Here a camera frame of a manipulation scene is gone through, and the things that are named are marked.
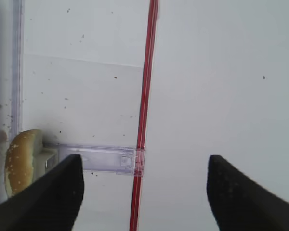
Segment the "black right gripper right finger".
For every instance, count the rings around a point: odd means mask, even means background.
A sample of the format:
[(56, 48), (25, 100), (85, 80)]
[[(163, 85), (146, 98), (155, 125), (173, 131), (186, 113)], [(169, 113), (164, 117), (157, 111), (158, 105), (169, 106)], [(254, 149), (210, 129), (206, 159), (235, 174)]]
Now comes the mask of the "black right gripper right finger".
[(206, 192), (221, 231), (289, 231), (289, 203), (220, 155), (209, 157)]

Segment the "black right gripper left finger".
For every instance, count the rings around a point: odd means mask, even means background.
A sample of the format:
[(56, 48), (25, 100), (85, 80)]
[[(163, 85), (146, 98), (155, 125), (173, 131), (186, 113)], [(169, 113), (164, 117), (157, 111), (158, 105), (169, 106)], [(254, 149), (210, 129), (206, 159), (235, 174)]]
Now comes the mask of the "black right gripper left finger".
[(70, 231), (83, 196), (82, 159), (72, 154), (0, 204), (0, 231)]

